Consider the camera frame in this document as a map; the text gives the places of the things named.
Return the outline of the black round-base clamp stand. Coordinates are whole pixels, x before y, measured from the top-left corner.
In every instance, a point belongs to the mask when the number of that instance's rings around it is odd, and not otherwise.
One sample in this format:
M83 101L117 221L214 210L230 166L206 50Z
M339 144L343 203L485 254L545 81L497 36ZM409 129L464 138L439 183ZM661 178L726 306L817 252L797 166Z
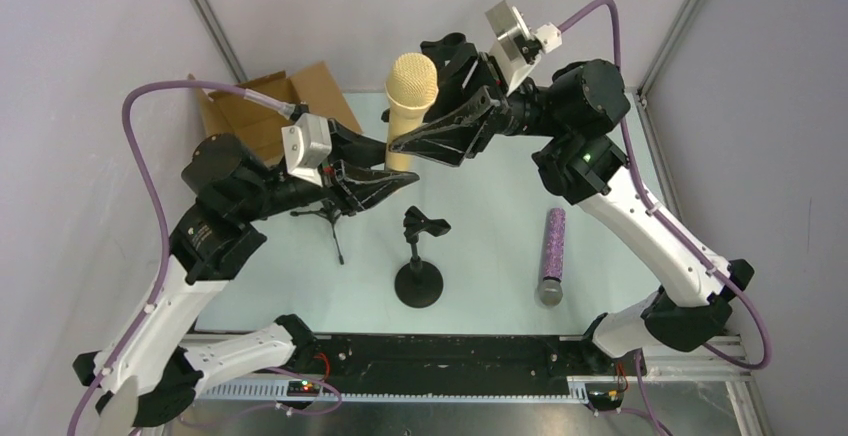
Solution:
M410 206L403 219L404 238L410 246L411 257L397 272L394 289L399 300L408 307L423 309L433 305L442 295L444 279L440 270L419 254L421 233L440 237L451 225L445 219L428 218L418 207Z

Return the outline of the beige microphone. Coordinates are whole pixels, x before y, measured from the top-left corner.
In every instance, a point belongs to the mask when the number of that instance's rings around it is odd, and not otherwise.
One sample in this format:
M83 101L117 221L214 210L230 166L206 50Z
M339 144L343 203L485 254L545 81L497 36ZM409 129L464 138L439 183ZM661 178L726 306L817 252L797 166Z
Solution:
M405 53L393 63L385 82L389 102L387 145L418 128L438 95L435 64L422 53ZM408 171L412 157L386 147L385 167Z

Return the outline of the base circuit board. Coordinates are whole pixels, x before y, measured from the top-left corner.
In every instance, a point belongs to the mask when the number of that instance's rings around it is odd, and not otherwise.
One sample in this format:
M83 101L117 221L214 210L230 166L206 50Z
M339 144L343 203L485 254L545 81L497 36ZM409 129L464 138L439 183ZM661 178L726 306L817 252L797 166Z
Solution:
M620 413L625 395L625 391L619 390L590 390L586 406L593 413Z
M313 382L297 379L290 380L286 389L286 396L295 397L317 397L322 394L322 386Z

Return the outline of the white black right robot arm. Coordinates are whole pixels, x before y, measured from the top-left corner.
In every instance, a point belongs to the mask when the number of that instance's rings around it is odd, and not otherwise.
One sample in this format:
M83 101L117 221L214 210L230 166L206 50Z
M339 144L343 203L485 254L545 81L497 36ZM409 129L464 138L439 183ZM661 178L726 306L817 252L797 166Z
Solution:
M603 224L659 283L645 299L591 323L585 338L606 355L658 345L711 349L733 302L745 300L752 266L699 241L647 189L631 142L611 140L630 111L613 62L570 63L540 87L512 83L494 53L465 45L443 60L400 56L384 88L393 169L413 156L458 166L497 135L546 139L532 156L544 188Z

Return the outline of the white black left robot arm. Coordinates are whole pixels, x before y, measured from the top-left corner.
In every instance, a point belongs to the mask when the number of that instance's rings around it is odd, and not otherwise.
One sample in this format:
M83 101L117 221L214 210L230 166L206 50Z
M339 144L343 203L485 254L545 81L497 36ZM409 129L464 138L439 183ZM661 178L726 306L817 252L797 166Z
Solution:
M182 174L196 199L166 234L150 296L122 336L74 361L80 382L101 391L99 434L161 426L208 388L259 370L301 370L313 361L316 338L293 314L211 345L188 346L183 339L265 242L257 221L316 203L352 216L418 177L391 169L382 142L335 120L308 114L283 133L294 149L272 167L231 133L196 148Z

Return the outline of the left base circuit board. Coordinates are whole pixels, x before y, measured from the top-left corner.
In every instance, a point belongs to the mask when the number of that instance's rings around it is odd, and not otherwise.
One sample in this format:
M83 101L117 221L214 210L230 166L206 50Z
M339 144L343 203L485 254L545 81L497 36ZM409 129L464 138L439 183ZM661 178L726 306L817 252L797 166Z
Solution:
M295 397L317 397L322 394L322 386L313 382L297 379L290 380L286 389L286 396Z

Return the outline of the black tripod shock mount stand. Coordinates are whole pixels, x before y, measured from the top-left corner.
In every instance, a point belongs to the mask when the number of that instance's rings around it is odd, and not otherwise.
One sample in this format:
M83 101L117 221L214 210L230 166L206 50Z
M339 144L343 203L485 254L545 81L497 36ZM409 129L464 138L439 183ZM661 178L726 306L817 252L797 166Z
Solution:
M332 202L330 200L322 201L321 206L318 208L308 210L293 210L289 213L291 217L316 216L329 224L331 236L336 249L338 263L341 266L345 265L345 258L341 249L341 244L339 241L336 226L337 223L343 217L353 217L356 214L357 211L345 210L339 204L336 204L335 202Z

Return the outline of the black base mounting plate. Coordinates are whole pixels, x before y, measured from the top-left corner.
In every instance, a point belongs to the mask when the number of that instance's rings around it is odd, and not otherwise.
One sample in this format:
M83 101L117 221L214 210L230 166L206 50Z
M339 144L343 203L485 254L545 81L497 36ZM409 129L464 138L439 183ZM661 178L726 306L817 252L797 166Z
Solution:
M607 375L614 362L558 336L332 334L315 353L342 392L440 395L565 394L568 378Z

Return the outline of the purple glitter microphone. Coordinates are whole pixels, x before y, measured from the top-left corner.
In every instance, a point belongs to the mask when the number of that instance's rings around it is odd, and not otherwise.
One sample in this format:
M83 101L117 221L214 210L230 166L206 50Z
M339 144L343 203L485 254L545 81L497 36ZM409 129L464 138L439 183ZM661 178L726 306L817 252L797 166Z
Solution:
M565 210L559 207L550 209L547 214L541 275L537 286L540 302L549 307L557 306L563 298L565 230Z

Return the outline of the right base circuit board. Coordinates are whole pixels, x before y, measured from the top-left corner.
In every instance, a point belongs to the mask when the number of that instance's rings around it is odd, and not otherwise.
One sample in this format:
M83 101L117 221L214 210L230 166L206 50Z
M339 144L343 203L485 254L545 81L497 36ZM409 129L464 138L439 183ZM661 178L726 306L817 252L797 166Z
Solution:
M593 413L620 413L625 395L625 391L619 390L590 390L586 406Z

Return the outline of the black round-base clip stand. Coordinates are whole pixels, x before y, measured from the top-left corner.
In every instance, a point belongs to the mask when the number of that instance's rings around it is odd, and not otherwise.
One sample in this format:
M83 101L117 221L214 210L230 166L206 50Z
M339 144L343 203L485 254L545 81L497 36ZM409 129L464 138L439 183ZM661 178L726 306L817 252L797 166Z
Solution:
M466 42L464 33L452 32L436 41L422 41L420 52L429 58L437 69L441 69L450 62Z

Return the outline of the brown cardboard box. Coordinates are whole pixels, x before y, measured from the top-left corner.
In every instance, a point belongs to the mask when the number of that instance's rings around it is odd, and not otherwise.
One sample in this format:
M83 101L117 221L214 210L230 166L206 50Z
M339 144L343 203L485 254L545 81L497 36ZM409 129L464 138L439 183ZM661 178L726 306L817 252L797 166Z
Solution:
M362 128L325 62L295 73L269 74L242 85L280 101L304 103L311 113L337 120L360 134ZM281 129L290 124L275 111L221 90L195 89L205 133L236 135L259 158L269 164L283 156Z

